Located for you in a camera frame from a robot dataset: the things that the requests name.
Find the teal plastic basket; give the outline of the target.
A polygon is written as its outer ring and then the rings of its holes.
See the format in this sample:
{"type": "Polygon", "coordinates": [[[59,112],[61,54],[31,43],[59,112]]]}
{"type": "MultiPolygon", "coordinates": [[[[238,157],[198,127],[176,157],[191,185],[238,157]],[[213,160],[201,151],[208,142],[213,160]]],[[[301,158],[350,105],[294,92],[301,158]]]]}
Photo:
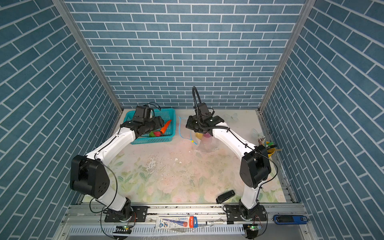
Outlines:
{"type": "Polygon", "coordinates": [[[165,123],[170,122],[164,134],[160,137],[150,137],[149,134],[143,135],[138,139],[134,140],[131,145],[139,144],[151,144],[151,143],[163,143],[170,142],[176,133],[177,121],[176,121],[176,112],[172,108],[165,108],[161,111],[155,109],[155,116],[161,116],[165,123]]]}

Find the clear zip top bag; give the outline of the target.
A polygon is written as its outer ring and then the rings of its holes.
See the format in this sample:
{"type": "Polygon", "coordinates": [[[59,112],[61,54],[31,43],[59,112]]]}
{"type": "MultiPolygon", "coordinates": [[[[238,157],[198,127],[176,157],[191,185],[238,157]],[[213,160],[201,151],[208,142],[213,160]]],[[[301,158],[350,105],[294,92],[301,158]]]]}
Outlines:
{"type": "Polygon", "coordinates": [[[188,141],[193,145],[196,151],[211,153],[218,151],[224,145],[210,134],[196,133],[186,128],[187,118],[178,116],[178,134],[182,140],[188,141]]]}

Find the yellow toy lemon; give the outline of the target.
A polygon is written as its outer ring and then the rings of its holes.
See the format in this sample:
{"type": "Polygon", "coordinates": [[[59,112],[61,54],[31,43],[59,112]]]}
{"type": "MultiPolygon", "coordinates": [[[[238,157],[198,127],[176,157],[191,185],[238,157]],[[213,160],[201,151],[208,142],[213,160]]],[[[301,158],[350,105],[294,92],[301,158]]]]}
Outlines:
{"type": "Polygon", "coordinates": [[[201,140],[203,138],[203,134],[202,133],[195,133],[195,136],[196,138],[198,138],[199,140],[201,140]]]}

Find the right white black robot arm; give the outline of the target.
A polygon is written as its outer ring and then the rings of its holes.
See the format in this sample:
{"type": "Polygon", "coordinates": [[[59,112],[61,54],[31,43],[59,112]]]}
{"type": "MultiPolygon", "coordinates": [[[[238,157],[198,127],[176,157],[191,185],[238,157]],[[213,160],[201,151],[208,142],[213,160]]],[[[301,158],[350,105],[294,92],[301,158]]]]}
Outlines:
{"type": "Polygon", "coordinates": [[[259,202],[261,189],[270,182],[272,160],[268,157],[268,149],[256,146],[232,131],[225,121],[209,111],[205,103],[194,105],[195,115],[189,116],[186,128],[196,133],[209,134],[224,143],[241,160],[240,177],[245,184],[239,202],[239,212],[243,219],[256,217],[262,205],[259,202]]]}

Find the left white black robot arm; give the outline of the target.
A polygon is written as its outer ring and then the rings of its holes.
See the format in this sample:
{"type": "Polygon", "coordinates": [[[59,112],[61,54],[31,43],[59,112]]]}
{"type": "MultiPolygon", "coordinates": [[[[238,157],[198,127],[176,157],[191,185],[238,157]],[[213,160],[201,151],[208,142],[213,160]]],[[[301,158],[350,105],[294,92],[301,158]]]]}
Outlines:
{"type": "Polygon", "coordinates": [[[138,137],[164,127],[162,117],[157,116],[143,121],[126,121],[111,138],[84,156],[77,155],[71,162],[70,188],[78,193],[89,195],[106,207],[106,211],[118,217],[119,222],[132,218],[131,201],[112,187],[107,171],[109,163],[117,154],[138,137]]]}

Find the orange toy carrot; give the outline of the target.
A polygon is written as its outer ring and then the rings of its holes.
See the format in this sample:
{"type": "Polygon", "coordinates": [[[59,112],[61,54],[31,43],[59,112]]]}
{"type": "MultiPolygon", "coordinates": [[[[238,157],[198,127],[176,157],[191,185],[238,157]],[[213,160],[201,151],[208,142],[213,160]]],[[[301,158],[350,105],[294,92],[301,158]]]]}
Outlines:
{"type": "Polygon", "coordinates": [[[164,135],[171,124],[172,120],[169,120],[165,123],[165,125],[161,128],[160,132],[164,135]]]}

